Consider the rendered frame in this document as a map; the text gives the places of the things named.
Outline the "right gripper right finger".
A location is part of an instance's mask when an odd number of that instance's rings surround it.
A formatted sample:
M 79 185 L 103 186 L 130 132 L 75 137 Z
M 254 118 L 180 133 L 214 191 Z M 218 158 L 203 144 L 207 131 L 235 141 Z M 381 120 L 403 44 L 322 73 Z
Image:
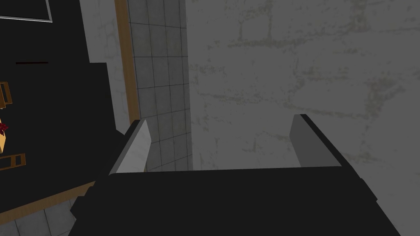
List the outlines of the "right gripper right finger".
M 293 116 L 289 138 L 301 167 L 344 167 L 349 162 L 306 114 Z

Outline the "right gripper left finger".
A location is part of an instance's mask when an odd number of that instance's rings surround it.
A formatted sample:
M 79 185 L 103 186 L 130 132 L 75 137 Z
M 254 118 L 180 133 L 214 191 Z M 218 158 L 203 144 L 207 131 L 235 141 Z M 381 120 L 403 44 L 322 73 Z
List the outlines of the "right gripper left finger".
M 144 172 L 151 135 L 145 119 L 134 120 L 124 134 L 122 144 L 111 157 L 108 174 Z

